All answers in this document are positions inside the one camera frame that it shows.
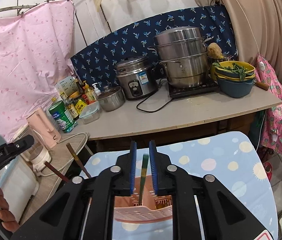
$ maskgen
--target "beige curtain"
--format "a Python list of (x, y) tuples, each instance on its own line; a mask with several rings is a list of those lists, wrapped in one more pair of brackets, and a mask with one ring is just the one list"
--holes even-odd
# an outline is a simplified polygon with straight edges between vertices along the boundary
[[(200, 0), (197, 3), (206, 6), (213, 1), (216, 0)], [(258, 55), (258, 45), (260, 54), (273, 66), (282, 84), (282, 0), (222, 2), (231, 18), (239, 60), (253, 64)]]

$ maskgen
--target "rice cooker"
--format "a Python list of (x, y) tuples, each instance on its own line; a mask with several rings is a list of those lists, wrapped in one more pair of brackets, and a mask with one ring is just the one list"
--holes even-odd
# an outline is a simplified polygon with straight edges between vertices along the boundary
[(135, 100), (154, 94), (158, 84), (154, 78), (148, 57), (129, 57), (115, 65), (116, 78), (127, 100)]

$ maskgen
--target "leafy green vegetable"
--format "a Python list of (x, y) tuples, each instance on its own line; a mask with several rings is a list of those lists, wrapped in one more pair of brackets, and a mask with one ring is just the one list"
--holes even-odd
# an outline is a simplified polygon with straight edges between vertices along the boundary
[(219, 62), (215, 62), (212, 65), (215, 66), (215, 67), (218, 67), (218, 68), (222, 68), (222, 69), (231, 71), (232, 73), (238, 74), (239, 77), (240, 77), (240, 81), (243, 81), (245, 79), (245, 76), (246, 76), (245, 72), (248, 71), (247, 68), (244, 68), (244, 67), (242, 67), (242, 66), (240, 66), (236, 63), (232, 63), (233, 67), (230, 67), (230, 66), (222, 67)]

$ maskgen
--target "hand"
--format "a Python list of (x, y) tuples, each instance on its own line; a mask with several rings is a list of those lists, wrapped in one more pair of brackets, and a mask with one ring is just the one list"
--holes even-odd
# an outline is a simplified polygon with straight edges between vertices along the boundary
[(3, 191), (0, 188), (0, 219), (2, 226), (12, 233), (19, 229), (20, 225), (15, 221), (14, 215), (9, 211), (9, 204), (3, 196)]

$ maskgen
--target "black power cord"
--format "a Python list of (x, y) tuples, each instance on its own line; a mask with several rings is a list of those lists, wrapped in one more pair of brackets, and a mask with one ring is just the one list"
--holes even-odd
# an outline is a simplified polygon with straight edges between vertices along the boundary
[[(159, 89), (162, 87), (162, 85), (164, 84), (164, 82), (166, 82), (166, 81), (164, 81), (164, 82), (162, 82), (162, 84), (161, 84), (162, 79), (163, 79), (163, 78), (160, 79), (158, 91), (159, 91)], [(159, 110), (161, 110), (163, 107), (165, 107), (168, 103), (170, 103), (170, 102), (174, 99), (174, 98), (171, 98), (170, 101), (168, 101), (168, 102), (165, 103), (163, 106), (161, 106), (159, 109), (154, 110), (154, 111), (148, 111), (148, 110), (144, 110), (144, 109), (139, 108), (139, 105), (140, 105), (140, 104), (142, 104), (144, 101), (148, 100), (148, 99), (149, 99), (151, 96), (153, 96), (153, 95), (154, 95), (154, 94), (152, 94), (152, 95), (148, 96), (147, 98), (143, 99), (140, 103), (138, 103), (138, 104), (136, 105), (136, 108), (137, 108), (138, 110), (142, 111), (142, 112), (145, 112), (145, 113), (155, 113), (155, 112), (158, 112)]]

